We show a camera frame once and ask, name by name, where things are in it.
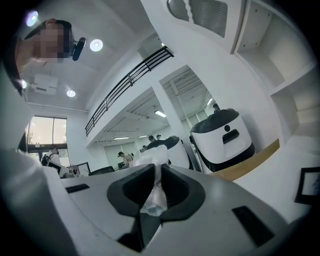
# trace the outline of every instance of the wooden surface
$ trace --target wooden surface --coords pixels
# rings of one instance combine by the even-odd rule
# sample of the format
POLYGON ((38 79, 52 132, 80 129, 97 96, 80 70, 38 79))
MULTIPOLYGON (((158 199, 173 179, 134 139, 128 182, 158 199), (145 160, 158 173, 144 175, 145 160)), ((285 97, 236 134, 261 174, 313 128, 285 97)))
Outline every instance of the wooden surface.
POLYGON ((237 163, 236 165, 230 166, 226 169, 219 170, 209 175, 224 179, 226 181, 233 182, 234 180, 246 175, 253 169, 261 165, 265 160, 267 160, 274 152, 279 148, 279 140, 275 140, 272 144, 266 147, 264 150, 250 157, 249 159, 237 163))

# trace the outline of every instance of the white ceiling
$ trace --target white ceiling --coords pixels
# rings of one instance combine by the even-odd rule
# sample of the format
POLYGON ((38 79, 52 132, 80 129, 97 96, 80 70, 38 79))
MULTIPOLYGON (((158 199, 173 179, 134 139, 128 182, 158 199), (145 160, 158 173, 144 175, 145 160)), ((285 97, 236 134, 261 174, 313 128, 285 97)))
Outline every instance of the white ceiling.
MULTIPOLYGON (((180 120, 203 110, 212 97, 191 69, 172 78, 163 87, 180 120)), ((169 123, 167 118, 155 114, 157 110, 163 112, 155 92, 149 88, 108 123, 103 135, 95 143, 103 146, 129 143, 139 136, 151 135, 162 130, 169 123), (114 140, 117 137, 129 137, 129 139, 114 140)))
MULTIPOLYGON (((107 74, 133 42, 143 41, 141 34, 148 30, 154 32, 140 0, 55 0, 47 1, 37 11, 37 24, 50 18, 65 20, 72 24, 76 41, 81 37, 86 38, 78 61, 50 61, 45 66, 33 62, 23 72, 27 83, 34 82, 35 74, 58 78, 55 95, 40 94, 30 86, 27 88, 28 101, 43 105, 85 110, 99 85, 97 79, 107 74), (90 50, 93 39, 102 40, 102 50, 90 50), (74 90, 76 96, 67 97, 67 90, 74 90)), ((26 35, 34 27, 24 28, 22 34, 26 35)))

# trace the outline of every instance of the metal railing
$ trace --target metal railing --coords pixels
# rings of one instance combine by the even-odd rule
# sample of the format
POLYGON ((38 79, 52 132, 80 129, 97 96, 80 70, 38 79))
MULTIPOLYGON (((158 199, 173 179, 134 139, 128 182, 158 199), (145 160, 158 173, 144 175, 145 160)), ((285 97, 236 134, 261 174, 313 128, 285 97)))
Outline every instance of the metal railing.
POLYGON ((124 76, 117 83, 117 85, 108 93, 101 104, 98 106, 96 111, 93 113, 89 122, 85 127, 85 133, 88 134, 95 127, 102 115, 108 111, 110 106, 130 87, 134 85, 141 77, 143 77, 147 72, 151 72, 156 66, 164 62, 166 59, 174 57, 174 55, 167 49, 166 46, 157 50, 149 57, 140 62, 135 66, 127 75, 124 76))

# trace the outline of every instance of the ceiling light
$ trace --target ceiling light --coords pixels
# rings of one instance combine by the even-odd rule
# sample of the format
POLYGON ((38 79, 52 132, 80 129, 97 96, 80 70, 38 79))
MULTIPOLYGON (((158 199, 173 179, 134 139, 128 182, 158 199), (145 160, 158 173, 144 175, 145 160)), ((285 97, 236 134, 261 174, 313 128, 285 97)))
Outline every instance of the ceiling light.
POLYGON ((92 51, 94 51, 94 52, 97 52, 97 51, 100 51, 100 50, 102 49, 102 46, 103 46, 103 45, 104 45, 104 44, 102 43, 101 40, 99 40, 99 39, 94 39, 94 40, 92 40, 91 43, 90 43, 90 49, 91 49, 92 51))
POLYGON ((25 80, 21 81, 21 85, 22 85, 22 89, 26 89, 27 88, 27 83, 25 80))
POLYGON ((155 111, 154 113, 159 115, 160 117, 163 117, 163 118, 166 117, 166 115, 164 113, 160 112, 159 110, 155 111))
POLYGON ((129 137, 119 137, 119 138, 114 138, 114 140, 126 140, 126 139, 129 139, 129 137))
POLYGON ((76 96, 76 93, 75 93, 75 91, 74 90, 68 90, 67 92, 66 92, 66 95, 68 95, 69 97, 74 97, 74 96, 76 96))
POLYGON ((31 27, 36 23, 37 19, 38 19, 38 12, 34 10, 29 12, 29 14, 26 17, 25 23, 28 27, 31 27))

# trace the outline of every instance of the plastic bag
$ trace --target plastic bag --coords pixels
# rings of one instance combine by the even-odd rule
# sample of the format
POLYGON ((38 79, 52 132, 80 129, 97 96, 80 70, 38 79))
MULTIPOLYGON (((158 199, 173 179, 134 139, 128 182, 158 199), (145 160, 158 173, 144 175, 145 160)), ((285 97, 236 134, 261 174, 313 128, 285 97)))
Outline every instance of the plastic bag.
POLYGON ((161 165, 169 162, 168 149, 165 145, 151 148, 141 154, 134 163, 134 166, 143 164, 154 164, 154 186, 145 201, 140 213, 151 216, 160 216, 168 209, 166 194, 161 186, 161 165))

